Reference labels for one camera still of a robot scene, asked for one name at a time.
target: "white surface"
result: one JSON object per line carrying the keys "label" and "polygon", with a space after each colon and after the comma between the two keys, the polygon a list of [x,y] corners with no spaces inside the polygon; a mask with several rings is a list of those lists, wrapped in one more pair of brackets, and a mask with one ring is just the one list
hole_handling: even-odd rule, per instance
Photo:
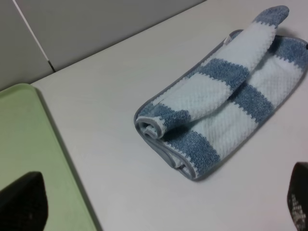
{"label": "white surface", "polygon": [[308,161],[308,79],[202,182],[138,135],[136,110],[263,9],[285,4],[283,34],[308,40],[307,0],[208,0],[33,86],[43,93],[104,231],[295,231],[286,196]]}

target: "green tray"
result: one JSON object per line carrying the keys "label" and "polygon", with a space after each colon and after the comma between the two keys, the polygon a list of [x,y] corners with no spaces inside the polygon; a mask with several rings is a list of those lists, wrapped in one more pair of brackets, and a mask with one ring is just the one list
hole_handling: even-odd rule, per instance
{"label": "green tray", "polygon": [[18,84],[0,92],[0,190],[29,171],[44,177],[44,231],[96,230],[35,88]]}

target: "black object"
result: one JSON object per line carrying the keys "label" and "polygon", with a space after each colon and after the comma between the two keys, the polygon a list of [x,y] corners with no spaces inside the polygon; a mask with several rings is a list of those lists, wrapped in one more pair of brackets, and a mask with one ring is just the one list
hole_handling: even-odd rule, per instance
{"label": "black object", "polygon": [[290,180],[287,202],[298,231],[308,231],[308,163],[295,164]]}
{"label": "black object", "polygon": [[47,217],[40,172],[29,172],[0,191],[0,231],[42,231]]}

